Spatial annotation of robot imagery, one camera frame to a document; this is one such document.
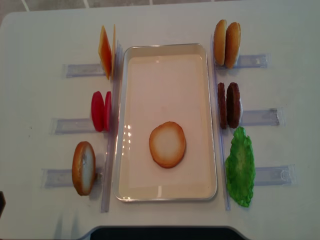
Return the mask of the green lettuce leaf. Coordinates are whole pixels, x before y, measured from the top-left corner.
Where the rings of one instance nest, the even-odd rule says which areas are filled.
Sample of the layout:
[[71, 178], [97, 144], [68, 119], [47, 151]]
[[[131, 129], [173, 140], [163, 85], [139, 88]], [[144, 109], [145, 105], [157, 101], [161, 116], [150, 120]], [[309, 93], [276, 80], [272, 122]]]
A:
[[225, 170], [230, 197], [238, 205], [248, 208], [254, 194], [256, 168], [252, 141], [242, 126], [233, 133]]

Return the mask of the bread slice on tray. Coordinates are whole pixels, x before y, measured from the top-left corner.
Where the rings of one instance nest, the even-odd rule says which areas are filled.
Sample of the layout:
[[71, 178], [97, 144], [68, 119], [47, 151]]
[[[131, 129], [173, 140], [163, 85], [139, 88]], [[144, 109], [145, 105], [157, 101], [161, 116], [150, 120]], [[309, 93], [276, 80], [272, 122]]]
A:
[[157, 126], [149, 136], [152, 159], [162, 168], [178, 165], [185, 154], [186, 138], [182, 127], [173, 121]]

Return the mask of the inner red tomato slice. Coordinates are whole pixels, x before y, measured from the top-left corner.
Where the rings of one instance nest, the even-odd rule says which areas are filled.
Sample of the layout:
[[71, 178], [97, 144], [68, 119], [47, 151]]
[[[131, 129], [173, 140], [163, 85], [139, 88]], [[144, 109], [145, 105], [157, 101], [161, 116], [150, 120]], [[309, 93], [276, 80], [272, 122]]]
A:
[[106, 132], [109, 132], [110, 130], [111, 113], [112, 113], [112, 93], [108, 91], [105, 96], [104, 113], [103, 113], [103, 124], [104, 124], [104, 130]]

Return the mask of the red tomato slice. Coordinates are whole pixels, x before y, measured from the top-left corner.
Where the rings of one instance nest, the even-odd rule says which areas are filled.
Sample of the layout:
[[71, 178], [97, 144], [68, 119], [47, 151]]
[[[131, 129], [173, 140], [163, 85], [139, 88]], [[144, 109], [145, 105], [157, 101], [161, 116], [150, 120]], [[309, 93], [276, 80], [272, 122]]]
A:
[[103, 113], [103, 124], [104, 124], [104, 130], [106, 132], [109, 132], [110, 130], [111, 113], [112, 113], [112, 93], [108, 91], [105, 96], [104, 113]]
[[104, 100], [100, 91], [96, 91], [91, 100], [91, 118], [97, 132], [104, 129]]

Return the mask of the outer red tomato slice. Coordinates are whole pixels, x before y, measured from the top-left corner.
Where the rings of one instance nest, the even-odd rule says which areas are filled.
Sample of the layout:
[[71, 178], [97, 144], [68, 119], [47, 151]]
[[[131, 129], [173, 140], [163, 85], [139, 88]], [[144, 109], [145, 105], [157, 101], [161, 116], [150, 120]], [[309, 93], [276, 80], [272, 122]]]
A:
[[91, 100], [91, 118], [97, 132], [104, 129], [104, 100], [100, 91], [96, 91]]

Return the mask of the brown meat patty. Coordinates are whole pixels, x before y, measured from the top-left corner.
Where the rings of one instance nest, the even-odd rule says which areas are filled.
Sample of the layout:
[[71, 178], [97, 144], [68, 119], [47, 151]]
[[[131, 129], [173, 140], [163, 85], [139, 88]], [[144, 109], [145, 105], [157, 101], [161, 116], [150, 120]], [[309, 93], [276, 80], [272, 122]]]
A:
[[217, 85], [217, 97], [218, 97], [218, 106], [219, 106], [219, 116], [220, 116], [220, 127], [222, 129], [227, 128], [227, 107], [226, 107], [226, 98], [225, 98], [225, 85], [220, 82]]
[[227, 123], [230, 128], [237, 128], [241, 116], [241, 102], [240, 102], [239, 86], [235, 82], [231, 82], [227, 88], [226, 94], [226, 112]]

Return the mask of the outer brown meat patty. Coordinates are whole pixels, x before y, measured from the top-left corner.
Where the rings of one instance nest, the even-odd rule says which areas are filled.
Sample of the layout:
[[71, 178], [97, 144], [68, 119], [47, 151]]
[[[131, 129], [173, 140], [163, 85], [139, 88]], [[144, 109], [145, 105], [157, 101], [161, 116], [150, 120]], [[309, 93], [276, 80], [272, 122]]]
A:
[[237, 128], [241, 116], [241, 102], [240, 102], [239, 86], [235, 82], [231, 82], [227, 88], [226, 94], [226, 112], [227, 123], [230, 128]]

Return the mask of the standing bread slice left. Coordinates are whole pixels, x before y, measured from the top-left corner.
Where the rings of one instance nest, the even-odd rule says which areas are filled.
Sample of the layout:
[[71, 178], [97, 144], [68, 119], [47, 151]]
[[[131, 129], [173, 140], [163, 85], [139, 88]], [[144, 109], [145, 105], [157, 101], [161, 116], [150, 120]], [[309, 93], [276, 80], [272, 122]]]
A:
[[72, 161], [72, 183], [80, 196], [88, 196], [96, 174], [96, 156], [88, 141], [81, 141], [75, 148]]

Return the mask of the outer orange cheese slice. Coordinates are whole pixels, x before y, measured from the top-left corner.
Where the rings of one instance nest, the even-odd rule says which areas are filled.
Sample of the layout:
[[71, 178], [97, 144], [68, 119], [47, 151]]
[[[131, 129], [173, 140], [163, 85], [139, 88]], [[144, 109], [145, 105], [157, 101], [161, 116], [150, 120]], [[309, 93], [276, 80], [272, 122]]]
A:
[[103, 70], [105, 72], [105, 75], [109, 80], [112, 73], [112, 50], [108, 40], [107, 32], [103, 25], [101, 27], [101, 32], [100, 32], [98, 54], [99, 54], [100, 61], [101, 61]]

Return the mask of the clear cheese holder track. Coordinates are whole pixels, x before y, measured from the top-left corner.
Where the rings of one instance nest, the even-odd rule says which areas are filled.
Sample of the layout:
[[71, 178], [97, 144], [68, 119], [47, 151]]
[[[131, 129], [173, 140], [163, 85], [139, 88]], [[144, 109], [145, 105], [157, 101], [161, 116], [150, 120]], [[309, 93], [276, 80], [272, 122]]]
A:
[[101, 77], [105, 75], [100, 63], [63, 64], [62, 75], [66, 78]]

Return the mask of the clear tomato holder track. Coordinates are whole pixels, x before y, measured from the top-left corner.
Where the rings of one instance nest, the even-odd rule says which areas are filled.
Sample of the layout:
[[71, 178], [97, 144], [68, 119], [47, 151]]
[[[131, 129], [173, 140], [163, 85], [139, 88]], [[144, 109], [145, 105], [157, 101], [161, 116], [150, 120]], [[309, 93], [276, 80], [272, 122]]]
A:
[[49, 132], [51, 135], [64, 135], [95, 133], [96, 130], [90, 118], [53, 118]]

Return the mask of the clear lettuce holder track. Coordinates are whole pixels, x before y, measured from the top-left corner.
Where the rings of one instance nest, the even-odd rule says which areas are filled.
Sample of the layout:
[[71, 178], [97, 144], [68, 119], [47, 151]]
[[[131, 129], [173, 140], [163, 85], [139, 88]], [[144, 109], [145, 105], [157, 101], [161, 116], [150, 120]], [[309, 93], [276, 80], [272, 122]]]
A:
[[255, 186], [294, 186], [297, 184], [295, 165], [257, 167]]

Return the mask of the white rectangular tray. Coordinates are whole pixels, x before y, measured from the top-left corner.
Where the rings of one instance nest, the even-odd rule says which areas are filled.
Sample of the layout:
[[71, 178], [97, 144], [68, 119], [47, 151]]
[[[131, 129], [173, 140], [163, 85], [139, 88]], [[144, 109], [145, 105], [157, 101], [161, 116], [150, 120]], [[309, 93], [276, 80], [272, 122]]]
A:
[[[207, 52], [198, 43], [135, 46], [123, 57], [112, 187], [123, 202], [204, 201], [217, 191]], [[183, 130], [186, 147], [172, 168], [151, 155], [152, 131]]]

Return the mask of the inner bun slice right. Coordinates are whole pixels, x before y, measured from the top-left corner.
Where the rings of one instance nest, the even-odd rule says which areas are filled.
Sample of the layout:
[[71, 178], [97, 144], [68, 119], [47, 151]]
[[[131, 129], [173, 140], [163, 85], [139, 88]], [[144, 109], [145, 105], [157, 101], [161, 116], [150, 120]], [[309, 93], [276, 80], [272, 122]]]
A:
[[227, 21], [222, 19], [217, 23], [213, 35], [214, 58], [220, 66], [223, 66], [225, 62], [226, 30]]

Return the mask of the clear right long rail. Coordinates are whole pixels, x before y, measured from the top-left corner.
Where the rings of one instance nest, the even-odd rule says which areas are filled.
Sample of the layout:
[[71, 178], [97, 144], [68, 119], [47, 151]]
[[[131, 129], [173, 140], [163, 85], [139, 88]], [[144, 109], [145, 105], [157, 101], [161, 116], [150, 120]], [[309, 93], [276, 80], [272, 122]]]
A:
[[221, 168], [221, 177], [222, 177], [222, 190], [224, 198], [224, 206], [226, 211], [230, 211], [230, 196], [227, 190], [227, 180], [226, 180], [226, 169], [225, 169], [225, 149], [224, 149], [224, 138], [223, 132], [220, 126], [220, 109], [218, 103], [218, 81], [216, 73], [216, 62], [214, 56], [214, 36], [211, 35], [211, 44], [210, 44], [210, 53], [211, 53], [211, 69], [212, 69], [212, 81], [214, 86], [214, 95], [216, 101], [216, 121], [217, 121], [217, 134], [218, 134], [218, 144], [219, 144], [219, 153], [220, 153], [220, 168]]

